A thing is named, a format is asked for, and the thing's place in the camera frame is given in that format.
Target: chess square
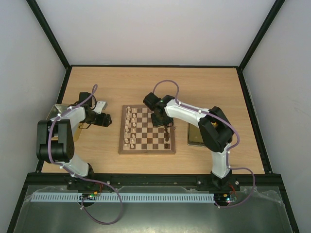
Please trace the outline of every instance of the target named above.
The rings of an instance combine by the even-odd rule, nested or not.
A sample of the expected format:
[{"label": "chess square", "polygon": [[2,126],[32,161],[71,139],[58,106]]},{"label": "chess square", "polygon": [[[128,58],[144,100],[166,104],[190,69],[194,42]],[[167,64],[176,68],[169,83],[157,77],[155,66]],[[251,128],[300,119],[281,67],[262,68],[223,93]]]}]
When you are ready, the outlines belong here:
[{"label": "chess square", "polygon": [[164,144],[159,144],[159,150],[164,150]]}]

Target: wooden tabletop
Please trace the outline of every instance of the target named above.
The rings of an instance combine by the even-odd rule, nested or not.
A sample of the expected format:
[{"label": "wooden tabletop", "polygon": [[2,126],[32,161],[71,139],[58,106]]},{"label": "wooden tabletop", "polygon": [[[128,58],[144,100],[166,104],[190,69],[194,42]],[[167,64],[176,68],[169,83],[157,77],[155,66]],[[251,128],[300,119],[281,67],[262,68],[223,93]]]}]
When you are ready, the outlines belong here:
[{"label": "wooden tabletop", "polygon": [[[187,123],[179,119],[174,119],[176,154],[118,154],[122,106],[142,104],[154,85],[164,79],[178,83],[178,98],[182,102],[202,108],[220,107],[241,137],[240,144],[231,150],[231,166],[264,173],[235,68],[73,67],[63,104],[76,102],[79,92],[91,92],[97,83],[96,99],[108,102],[104,112],[112,118],[108,128],[92,125],[82,130],[75,142],[75,152],[92,165],[95,173],[210,173],[210,151],[187,145]],[[155,94],[174,96],[175,92],[174,84],[162,83]],[[62,171],[47,163],[42,169],[42,172]],[[234,173],[248,172],[238,170]]]}]

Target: white wall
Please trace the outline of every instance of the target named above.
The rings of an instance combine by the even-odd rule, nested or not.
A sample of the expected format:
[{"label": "white wall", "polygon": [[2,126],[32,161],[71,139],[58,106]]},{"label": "white wall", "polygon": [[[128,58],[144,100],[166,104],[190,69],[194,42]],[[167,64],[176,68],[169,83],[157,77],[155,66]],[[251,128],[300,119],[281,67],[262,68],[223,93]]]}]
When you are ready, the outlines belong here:
[{"label": "white wall", "polygon": [[244,71],[273,171],[311,228],[311,1],[285,1]]},{"label": "white wall", "polygon": [[37,0],[70,64],[239,65],[275,0]]},{"label": "white wall", "polygon": [[6,232],[37,164],[36,124],[56,102],[65,69],[25,0],[0,1],[0,41],[0,232]]}]

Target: wire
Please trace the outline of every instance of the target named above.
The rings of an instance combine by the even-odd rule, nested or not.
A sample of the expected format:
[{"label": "wire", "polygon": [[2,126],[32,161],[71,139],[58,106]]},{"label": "wire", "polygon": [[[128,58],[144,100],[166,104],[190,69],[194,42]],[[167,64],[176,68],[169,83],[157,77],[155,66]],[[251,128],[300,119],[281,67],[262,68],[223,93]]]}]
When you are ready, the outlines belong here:
[{"label": "wire", "polygon": [[[175,81],[173,81],[173,80],[166,79],[166,80],[159,81],[159,82],[155,85],[155,87],[154,87],[152,93],[154,93],[154,92],[156,91],[156,87],[157,87],[160,83],[164,83],[164,82],[171,82],[171,83],[173,83],[173,84],[176,85],[177,91],[176,91],[176,94],[175,94],[175,102],[176,102],[179,106],[184,107],[184,108],[187,108],[187,109],[192,110],[192,111],[195,111],[195,112],[199,112],[200,108],[195,108],[195,107],[188,106],[187,104],[183,104],[181,101],[178,100],[177,97],[178,97],[178,93],[179,93],[179,86],[178,86],[178,84],[177,84]],[[219,206],[219,205],[217,204],[217,202],[215,202],[215,205],[216,205],[219,209],[220,209],[220,208],[231,208],[231,207],[238,206],[238,205],[244,203],[245,201],[247,201],[247,200],[251,197],[251,195],[253,194],[254,189],[255,189],[255,175],[254,175],[254,173],[252,172],[251,169],[246,168],[246,167],[236,167],[236,168],[232,168],[232,167],[229,165],[229,154],[230,154],[229,151],[230,151],[232,148],[235,148],[235,147],[240,143],[240,135],[239,135],[238,131],[237,131],[232,125],[230,125],[228,122],[226,122],[225,120],[221,119],[220,117],[218,117],[218,116],[216,116],[216,115],[214,115],[214,114],[212,114],[212,113],[206,112],[206,111],[201,111],[201,113],[206,114],[206,115],[208,115],[208,116],[210,116],[210,117],[212,117],[212,118],[215,118],[215,119],[219,120],[220,122],[222,122],[223,124],[225,124],[226,126],[228,126],[228,127],[235,133],[235,135],[237,136],[237,142],[236,142],[234,145],[232,145],[232,146],[230,146],[229,148],[227,148],[227,150],[226,150],[226,166],[227,166],[227,168],[229,168],[229,169],[231,169],[231,170],[248,170],[248,171],[252,174],[252,176],[253,176],[253,186],[252,186],[251,192],[249,193],[249,195],[248,195],[243,201],[241,201],[241,202],[239,202],[239,203],[237,203],[237,204],[235,204],[235,205],[231,205],[231,206]]]},{"label": "wire", "polygon": [[49,138],[48,138],[48,155],[49,155],[49,160],[52,164],[55,164],[55,165],[59,165],[61,166],[65,171],[67,171],[71,176],[75,176],[83,181],[88,181],[88,182],[94,182],[94,183],[100,183],[100,184],[103,184],[109,188],[111,188],[118,196],[119,200],[120,200],[120,204],[121,204],[121,209],[120,209],[120,212],[119,212],[119,215],[116,217],[115,220],[113,220],[112,222],[101,222],[101,221],[98,221],[97,219],[95,219],[87,210],[86,208],[83,206],[83,203],[85,201],[85,199],[87,198],[83,198],[82,199],[82,202],[81,202],[81,209],[83,209],[85,211],[85,213],[87,214],[87,216],[92,219],[94,222],[97,222],[99,224],[102,224],[102,225],[111,225],[111,224],[114,224],[116,223],[117,221],[119,221],[123,215],[123,202],[122,202],[122,198],[120,196],[120,194],[118,193],[118,191],[111,185],[105,183],[105,182],[102,182],[102,181],[97,181],[97,180],[92,180],[92,179],[88,179],[88,178],[85,178],[85,177],[82,177],[78,174],[75,174],[73,173],[72,171],[70,171],[64,164],[61,164],[61,163],[57,163],[53,160],[52,158],[52,152],[51,152],[51,141],[52,141],[52,135],[53,135],[53,129],[54,129],[54,126],[56,124],[56,122],[65,114],[69,113],[70,111],[72,111],[73,109],[76,109],[78,107],[80,107],[82,104],[84,104],[85,102],[87,102],[93,95],[94,93],[96,92],[97,90],[97,84],[95,84],[93,86],[93,89],[92,89],[92,93],[90,96],[88,96],[84,101],[82,101],[81,103],[77,104],[76,106],[73,106],[73,107],[70,107],[69,109],[67,109],[66,111],[64,111],[61,115],[58,115],[54,121],[52,122],[52,125],[51,125],[51,128],[50,128],[50,132],[49,132]]}]

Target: wooden chessboard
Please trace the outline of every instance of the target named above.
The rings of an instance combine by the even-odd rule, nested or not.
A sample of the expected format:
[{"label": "wooden chessboard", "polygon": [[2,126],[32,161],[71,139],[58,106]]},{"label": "wooden chessboard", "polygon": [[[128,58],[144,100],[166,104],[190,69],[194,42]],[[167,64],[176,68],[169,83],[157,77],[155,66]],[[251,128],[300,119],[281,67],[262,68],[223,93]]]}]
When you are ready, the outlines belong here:
[{"label": "wooden chessboard", "polygon": [[153,127],[146,105],[122,107],[119,154],[175,154],[174,127]]}]

